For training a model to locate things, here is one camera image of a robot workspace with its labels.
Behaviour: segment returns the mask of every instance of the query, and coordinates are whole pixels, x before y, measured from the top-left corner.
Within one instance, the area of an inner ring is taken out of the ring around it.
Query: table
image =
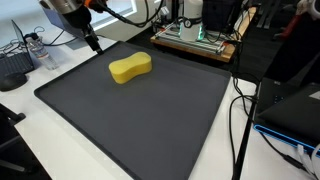
[[[245,34],[245,32],[247,31],[249,24],[256,13],[256,10],[257,9],[255,7],[250,8],[249,15],[245,16],[243,18],[243,20],[240,24],[240,27],[239,27],[239,33],[241,34],[241,36],[243,36]],[[227,45],[226,48],[223,50],[223,52],[220,55],[217,55],[214,52],[202,51],[202,50],[194,49],[194,48],[187,47],[182,44],[178,44],[178,43],[174,43],[174,42],[161,41],[161,40],[157,39],[155,36],[151,37],[150,41],[156,45],[161,45],[161,46],[177,49],[180,51],[196,54],[199,56],[204,56],[204,57],[218,60],[218,61],[222,61],[222,62],[229,62],[236,51],[236,48],[233,45]]]
[[[109,39],[100,40],[103,49],[114,43],[115,41]],[[58,69],[48,71],[40,66],[28,73],[29,81],[24,86],[0,93],[2,104],[16,113],[22,112],[27,116],[25,120],[16,124],[15,128],[52,179],[132,179],[85,136],[33,94],[39,86],[96,53],[92,52],[88,46],[77,50],[72,50],[66,45],[47,49],[60,64]],[[249,95],[254,94],[256,88],[254,84],[242,80],[239,86],[245,94]],[[228,109],[236,96],[238,94],[230,82],[190,179],[231,179],[232,156],[228,136]],[[232,117],[234,144],[238,152],[247,122],[240,101],[234,104]]]

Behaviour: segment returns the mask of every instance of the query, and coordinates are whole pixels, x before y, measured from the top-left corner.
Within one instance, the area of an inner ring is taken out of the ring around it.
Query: plastic bottle
[[[26,41],[29,50],[48,70],[54,70],[59,67],[56,61],[47,52],[39,37],[27,37]]]

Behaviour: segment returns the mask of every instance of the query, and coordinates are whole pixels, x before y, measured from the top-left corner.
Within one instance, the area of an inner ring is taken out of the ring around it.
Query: white table
[[[115,41],[108,39],[100,41],[103,49],[114,43]],[[58,69],[48,71],[41,66],[28,74],[29,81],[24,86],[0,93],[2,104],[16,113],[22,112],[27,116],[15,128],[52,179],[132,179],[85,136],[33,94],[36,88],[96,53],[88,46],[75,51],[66,45],[47,49],[60,64]],[[242,80],[239,81],[239,86],[244,94],[248,95],[254,94],[256,88],[254,84]],[[232,155],[228,133],[228,110],[232,99],[237,96],[230,82],[190,179],[231,179]],[[238,152],[247,122],[240,100],[234,104],[232,117],[235,150]]]

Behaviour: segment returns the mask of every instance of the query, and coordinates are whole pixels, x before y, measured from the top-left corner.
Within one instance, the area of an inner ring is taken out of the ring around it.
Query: black mat
[[[152,57],[152,71],[116,84],[108,65],[138,51]],[[183,180],[229,79],[228,72],[119,42],[35,94],[134,179]]]

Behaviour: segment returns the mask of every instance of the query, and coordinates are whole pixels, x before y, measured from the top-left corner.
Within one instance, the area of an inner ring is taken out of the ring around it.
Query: yellow sponge
[[[118,84],[124,84],[137,75],[150,72],[151,69],[151,57],[145,52],[137,52],[109,64],[111,75]]]

